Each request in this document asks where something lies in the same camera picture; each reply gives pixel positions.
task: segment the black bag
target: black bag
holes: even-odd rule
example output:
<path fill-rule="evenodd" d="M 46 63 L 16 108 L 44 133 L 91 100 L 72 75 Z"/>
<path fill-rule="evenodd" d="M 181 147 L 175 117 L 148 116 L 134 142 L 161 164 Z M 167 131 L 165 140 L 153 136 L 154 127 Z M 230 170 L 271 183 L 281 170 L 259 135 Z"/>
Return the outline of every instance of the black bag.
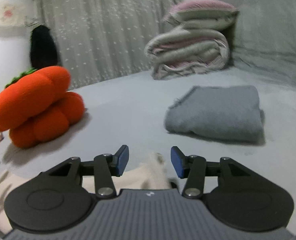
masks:
<path fill-rule="evenodd" d="M 50 29 L 40 25 L 31 34 L 30 62 L 31 66 L 41 69 L 58 65 L 58 54 L 55 42 L 49 33 Z"/>

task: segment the grey ribbed plate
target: grey ribbed plate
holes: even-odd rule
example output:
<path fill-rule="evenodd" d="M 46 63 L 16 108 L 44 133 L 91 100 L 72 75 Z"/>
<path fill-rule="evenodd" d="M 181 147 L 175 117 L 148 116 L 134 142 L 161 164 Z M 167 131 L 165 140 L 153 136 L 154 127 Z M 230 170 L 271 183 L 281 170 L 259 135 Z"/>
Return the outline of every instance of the grey ribbed plate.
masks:
<path fill-rule="evenodd" d="M 79 225 L 63 232 L 33 235 L 14 230 L 6 240 L 288 240 L 285 228 L 248 233 L 230 228 L 199 200 L 183 198 L 177 189 L 125 189 L 100 201 Z"/>

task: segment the folded grey towel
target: folded grey towel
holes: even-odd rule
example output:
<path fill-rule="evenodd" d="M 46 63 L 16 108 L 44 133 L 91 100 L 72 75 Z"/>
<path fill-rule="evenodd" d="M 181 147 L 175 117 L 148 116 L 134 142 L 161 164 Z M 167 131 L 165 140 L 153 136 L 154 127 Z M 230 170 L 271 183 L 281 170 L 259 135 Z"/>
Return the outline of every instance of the folded grey towel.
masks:
<path fill-rule="evenodd" d="M 258 91 L 254 86 L 194 86 L 169 108 L 165 128 L 174 133 L 257 142 L 263 134 Z"/>

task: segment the logo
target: logo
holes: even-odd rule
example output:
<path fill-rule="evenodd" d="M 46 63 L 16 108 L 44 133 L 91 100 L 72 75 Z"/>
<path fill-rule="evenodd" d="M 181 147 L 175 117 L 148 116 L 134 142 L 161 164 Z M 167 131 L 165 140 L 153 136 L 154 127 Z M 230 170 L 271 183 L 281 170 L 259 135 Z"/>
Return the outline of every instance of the logo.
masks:
<path fill-rule="evenodd" d="M 152 197 L 153 195 L 155 195 L 155 193 L 153 193 L 153 192 L 151 191 L 151 192 L 147 192 L 146 195 L 147 195 L 148 197 Z"/>

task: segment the black circular pad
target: black circular pad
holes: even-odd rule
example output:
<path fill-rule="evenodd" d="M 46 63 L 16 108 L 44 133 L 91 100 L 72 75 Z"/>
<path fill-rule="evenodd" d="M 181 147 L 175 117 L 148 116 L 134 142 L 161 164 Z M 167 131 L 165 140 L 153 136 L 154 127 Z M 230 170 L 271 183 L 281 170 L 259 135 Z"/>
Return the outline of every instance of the black circular pad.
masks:
<path fill-rule="evenodd" d="M 232 192 L 217 187 L 207 195 L 209 211 L 224 224 L 248 232 L 264 232 L 286 226 L 294 204 L 282 188 L 267 192 L 253 184 Z"/>
<path fill-rule="evenodd" d="M 27 232 L 52 232 L 68 228 L 87 214 L 91 196 L 64 177 L 36 177 L 14 189 L 4 203 L 11 224 Z"/>

